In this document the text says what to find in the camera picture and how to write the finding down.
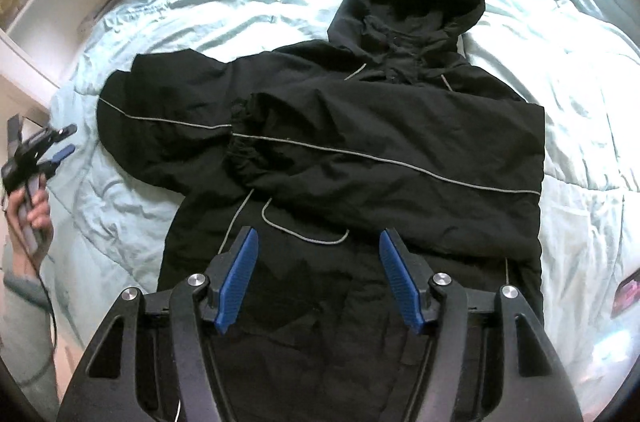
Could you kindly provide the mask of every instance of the gray sleeve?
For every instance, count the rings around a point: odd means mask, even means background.
[[[46,373],[22,392],[42,417],[50,422],[58,413],[56,369],[49,361],[53,344],[46,297],[39,282],[4,275],[4,315],[0,318],[0,355],[17,383]]]

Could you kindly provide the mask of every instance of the blue gripper pad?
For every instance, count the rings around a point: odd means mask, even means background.
[[[225,253],[225,256],[235,256],[235,260],[220,287],[218,315],[214,320],[220,334],[226,333],[229,326],[236,322],[244,294],[249,286],[249,280],[254,272],[255,262],[258,259],[258,234],[255,229],[249,230],[241,243],[239,249],[232,246],[229,252]]]
[[[420,334],[425,325],[420,309],[420,292],[387,231],[380,234],[380,261],[404,323],[416,334]]]

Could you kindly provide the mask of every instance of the mint green bedding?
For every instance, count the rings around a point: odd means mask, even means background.
[[[78,150],[50,185],[57,237],[46,277],[66,330],[82,344],[123,288],[155,290],[181,200],[132,179],[98,142],[95,107],[107,76],[128,70],[137,53],[193,48],[229,61],[325,38],[340,2],[124,0],[97,24],[51,107],[53,125],[79,129]],[[626,366],[607,355],[596,362],[596,344],[640,328],[639,307],[609,318],[617,285],[640,267],[638,9],[640,0],[486,0],[462,37],[471,63],[546,110],[545,324],[587,417]],[[634,337],[627,353],[635,358]],[[621,378],[607,389],[602,377],[614,372]]]

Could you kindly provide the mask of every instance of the white piping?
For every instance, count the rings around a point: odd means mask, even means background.
[[[407,164],[406,162],[402,162],[401,160],[393,160],[391,158],[382,158],[375,157],[374,155],[368,155],[366,153],[359,153],[357,151],[351,151],[349,149],[338,149],[334,147],[324,147],[317,146],[315,144],[308,144],[306,142],[300,141],[292,141],[291,139],[277,139],[276,137],[263,137],[261,135],[246,135],[244,133],[235,133],[231,132],[231,135],[234,137],[244,137],[245,139],[260,139],[261,141],[274,141],[274,142],[286,142],[287,144],[295,144],[298,146],[310,147],[314,149],[319,149],[320,151],[331,151],[334,153],[344,153],[345,155],[355,155],[356,157],[364,157],[369,158],[370,160],[375,160],[378,162],[386,162],[389,164],[396,164],[398,166],[407,167],[409,169],[414,169],[415,171],[419,171],[420,173],[424,173],[426,175],[432,176],[438,180],[442,180],[443,182],[449,182],[450,184],[457,184],[458,186],[470,187],[473,189],[480,189],[483,191],[497,191],[498,193],[531,193],[533,195],[540,196],[539,191],[529,190],[529,189],[502,189],[499,187],[491,187],[491,186],[478,186],[476,184],[469,184],[467,182],[462,182],[460,180],[453,180],[451,178],[443,177],[438,175],[437,173],[433,173],[424,168],[414,166],[413,164]]]
[[[105,104],[109,105],[113,109],[117,110],[118,112],[122,113],[124,116],[128,117],[129,119],[137,119],[137,120],[140,120],[140,121],[161,121],[161,122],[164,122],[164,123],[174,123],[176,125],[193,126],[193,128],[205,128],[205,129],[231,128],[231,125],[206,126],[206,125],[195,125],[193,123],[183,123],[181,121],[172,121],[170,119],[161,119],[161,118],[158,118],[158,117],[135,117],[134,115],[129,115],[128,113],[123,112],[118,107],[115,107],[110,102],[105,101],[101,97],[98,97],[98,99],[100,99],[100,101],[103,101]],[[495,192],[498,192],[498,193],[512,193],[512,194],[530,193],[530,194],[533,194],[533,195],[541,196],[540,191],[535,191],[535,190],[529,190],[529,189],[502,189],[502,188],[498,188],[498,187],[479,186],[479,185],[476,185],[476,184],[469,184],[467,182],[462,182],[460,180],[454,180],[454,179],[451,179],[451,178],[443,177],[441,175],[438,175],[437,173],[433,173],[433,172],[431,172],[429,170],[426,170],[424,168],[421,168],[421,167],[418,167],[418,166],[414,166],[413,164],[408,164],[406,162],[402,162],[401,160],[393,160],[391,158],[375,157],[374,155],[368,155],[366,153],[359,153],[357,151],[351,151],[351,150],[347,150],[347,149],[324,147],[324,146],[318,146],[318,145],[315,145],[315,144],[308,144],[306,142],[292,141],[290,139],[277,139],[276,137],[263,137],[261,135],[245,135],[244,133],[234,133],[234,132],[231,132],[231,135],[234,136],[234,137],[244,137],[245,139],[260,139],[261,141],[287,142],[289,144],[295,144],[295,145],[298,145],[298,146],[304,146],[304,147],[310,147],[310,148],[313,148],[313,149],[319,149],[320,151],[330,151],[332,153],[343,153],[345,155],[355,155],[356,157],[369,158],[370,160],[375,160],[377,162],[386,162],[386,163],[389,163],[389,164],[396,164],[398,166],[403,166],[403,167],[407,167],[409,169],[413,169],[415,171],[419,171],[420,173],[424,173],[425,175],[429,175],[429,176],[431,176],[433,178],[436,178],[438,180],[442,180],[443,182],[449,182],[450,184],[457,184],[458,186],[464,186],[464,187],[468,187],[468,188],[472,188],[472,189],[479,189],[479,190],[482,190],[482,191],[495,191]]]
[[[231,128],[231,125],[206,126],[206,125],[195,125],[194,123],[185,123],[183,121],[174,121],[172,119],[161,119],[160,117],[136,117],[135,115],[129,115],[127,112],[123,112],[117,106],[112,105],[110,102],[102,99],[100,96],[98,96],[98,99],[100,99],[100,101],[102,101],[104,104],[109,105],[114,110],[117,110],[125,117],[128,117],[129,119],[136,119],[138,121],[158,121],[160,123],[171,123],[172,125],[191,126],[192,128],[204,128],[204,129]]]
[[[347,76],[346,78],[344,78],[345,81],[348,81],[349,79],[351,79],[354,75],[359,74],[360,72],[362,72],[362,70],[364,69],[364,67],[366,67],[367,64],[364,63],[364,65],[362,65],[359,69],[356,70],[356,72],[354,72],[353,74]]]
[[[253,194],[254,194],[254,190],[252,189],[251,191],[249,191],[249,194],[246,196],[244,201],[240,204],[240,207],[238,208],[238,211],[236,211],[236,214],[231,219],[231,223],[229,224],[229,227],[226,229],[225,239],[222,240],[222,243],[220,244],[220,248],[218,249],[218,254],[220,254],[222,252],[222,249],[225,248],[226,240],[229,237],[229,233],[231,232],[231,228],[234,226],[234,222],[236,221],[236,218],[238,218],[238,215],[240,214],[240,211],[242,211],[242,208],[246,205],[246,203],[249,201],[249,198],[251,198],[251,195],[253,195]]]
[[[318,245],[338,245],[339,243],[344,242],[344,240],[346,240],[347,237],[349,236],[349,230],[347,229],[347,232],[345,232],[345,234],[342,236],[342,238],[340,240],[335,240],[335,242],[325,242],[323,240],[314,240],[314,239],[311,239],[311,238],[304,237],[302,235],[299,235],[298,233],[295,233],[293,231],[289,231],[288,229],[286,229],[285,227],[282,227],[281,225],[274,224],[273,222],[267,220],[267,217],[265,216],[265,211],[267,210],[267,207],[269,207],[269,204],[271,204],[271,198],[269,198],[269,200],[267,200],[267,203],[265,203],[264,207],[262,208],[262,213],[261,214],[262,214],[262,219],[265,221],[265,223],[267,223],[271,227],[275,227],[276,229],[279,229],[279,230],[287,233],[288,235],[295,236],[296,238],[299,238],[300,240],[303,240],[303,241],[309,242],[309,243],[316,243]]]
[[[451,88],[451,85],[447,81],[447,78],[444,76],[444,74],[440,74],[440,77],[444,81],[444,84],[446,84],[447,88],[449,89],[449,92],[453,92],[453,88]]]

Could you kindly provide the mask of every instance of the person's arm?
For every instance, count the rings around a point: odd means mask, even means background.
[[[22,392],[47,421],[56,419],[58,392],[56,370],[51,360],[50,312],[46,294],[38,280],[40,265],[53,238],[45,180],[33,197],[27,221],[42,230],[45,243],[29,258],[18,219],[24,190],[9,196],[6,220],[11,238],[12,264],[4,274],[4,314],[0,323],[2,360]]]

